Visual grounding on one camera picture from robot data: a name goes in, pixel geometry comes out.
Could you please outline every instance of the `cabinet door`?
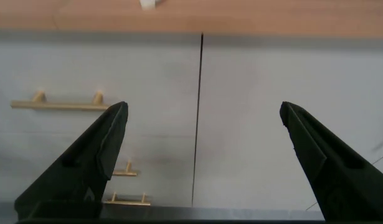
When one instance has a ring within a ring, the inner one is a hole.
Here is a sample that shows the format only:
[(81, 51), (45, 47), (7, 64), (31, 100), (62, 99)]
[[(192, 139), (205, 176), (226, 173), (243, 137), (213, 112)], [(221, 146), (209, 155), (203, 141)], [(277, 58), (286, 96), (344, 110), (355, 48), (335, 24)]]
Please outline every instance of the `cabinet door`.
[[(100, 90), (105, 103), (129, 104), (117, 168), (131, 160), (139, 170), (138, 177), (114, 177), (107, 194), (146, 193), (153, 205), (191, 206), (200, 42), (200, 35), (0, 32), (0, 157), (12, 160), (0, 172), (0, 200), (24, 190), (3, 188), (21, 180), (18, 169), (35, 179), (49, 155), (69, 146), (62, 134), (76, 139), (102, 113), (14, 110), (10, 100), (44, 90), (48, 101), (88, 102)], [(26, 162), (10, 168), (15, 161)]]
[(195, 207), (316, 201), (279, 110), (304, 107), (369, 162), (383, 156), (383, 41), (205, 35)]

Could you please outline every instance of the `brass cabinet handle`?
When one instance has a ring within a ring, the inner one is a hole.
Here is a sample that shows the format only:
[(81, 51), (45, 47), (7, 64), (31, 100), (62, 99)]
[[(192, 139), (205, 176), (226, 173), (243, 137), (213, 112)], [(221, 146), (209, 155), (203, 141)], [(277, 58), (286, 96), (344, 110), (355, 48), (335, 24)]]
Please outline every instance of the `brass cabinet handle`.
[(84, 110), (101, 111), (110, 105), (103, 104), (103, 93), (98, 91), (91, 103), (48, 103), (44, 91), (38, 91), (31, 101), (11, 101), (11, 108), (34, 110)]
[(116, 198), (116, 192), (112, 195), (111, 200), (107, 200), (105, 203), (112, 203), (117, 205), (139, 205), (139, 206), (150, 206), (151, 202), (146, 202), (146, 194), (143, 194), (143, 198), (140, 202), (134, 202), (134, 201), (124, 201), (124, 200), (117, 200)]
[(114, 173), (112, 173), (112, 175), (137, 177), (137, 172), (131, 170), (131, 162), (128, 162), (128, 164), (126, 165), (126, 170), (114, 170)]

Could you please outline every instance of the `white cabinet door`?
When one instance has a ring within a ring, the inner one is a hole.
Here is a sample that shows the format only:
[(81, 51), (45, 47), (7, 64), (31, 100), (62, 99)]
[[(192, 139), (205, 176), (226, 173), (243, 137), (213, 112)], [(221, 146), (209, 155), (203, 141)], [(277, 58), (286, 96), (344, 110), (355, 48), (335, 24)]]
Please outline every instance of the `white cabinet door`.
[[(48, 101), (88, 102), (101, 90), (105, 103), (129, 104), (117, 167), (130, 159), (140, 170), (139, 177), (115, 177), (107, 189), (145, 192), (155, 198), (153, 205), (191, 206), (200, 43), (200, 35), (0, 32), (0, 156), (9, 159), (5, 148), (12, 147), (45, 169), (50, 163), (43, 155), (65, 148), (38, 144), (42, 137), (34, 134), (78, 136), (102, 113), (14, 110), (11, 100), (29, 100), (44, 90)], [(21, 138), (6, 136), (13, 133)], [(18, 193), (9, 192), (10, 199)]]
[(304, 107), (369, 162), (383, 156), (383, 41), (205, 35), (195, 207), (316, 201), (279, 110)]

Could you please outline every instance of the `gold handle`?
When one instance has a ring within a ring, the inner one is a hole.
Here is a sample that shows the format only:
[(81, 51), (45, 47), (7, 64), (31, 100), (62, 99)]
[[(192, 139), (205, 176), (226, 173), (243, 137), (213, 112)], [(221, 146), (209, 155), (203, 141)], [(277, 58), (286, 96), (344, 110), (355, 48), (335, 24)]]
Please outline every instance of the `gold handle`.
[(146, 194), (143, 194), (143, 198), (140, 202), (134, 202), (134, 201), (124, 201), (124, 200), (117, 200), (116, 198), (116, 192), (112, 195), (111, 200), (107, 200), (105, 203), (112, 203), (116, 205), (139, 205), (139, 206), (150, 206), (151, 202), (146, 202)]
[(126, 165), (126, 170), (114, 170), (114, 173), (112, 173), (112, 175), (137, 177), (137, 172), (131, 170), (131, 162), (128, 162), (128, 164)]
[(110, 105), (103, 104), (103, 93), (98, 91), (91, 103), (48, 103), (44, 91), (38, 91), (31, 101), (11, 101), (11, 108), (34, 110), (106, 110)]

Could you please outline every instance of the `cabinet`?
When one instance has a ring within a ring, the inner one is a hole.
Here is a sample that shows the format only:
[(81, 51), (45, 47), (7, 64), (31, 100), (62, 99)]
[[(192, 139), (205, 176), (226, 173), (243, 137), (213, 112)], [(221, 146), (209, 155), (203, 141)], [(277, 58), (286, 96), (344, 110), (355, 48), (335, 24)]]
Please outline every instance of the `cabinet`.
[(282, 101), (304, 107), (376, 161), (383, 156), (383, 41), (205, 35), (195, 207), (306, 210), (315, 203), (280, 119)]
[(105, 103), (129, 104), (116, 167), (131, 160), (139, 170), (137, 177), (113, 177), (107, 197), (145, 193), (153, 205), (191, 206), (200, 41), (200, 35), (0, 32), (0, 201), (14, 200), (101, 114), (13, 110), (10, 100), (44, 90), (49, 101), (89, 102), (100, 90)]

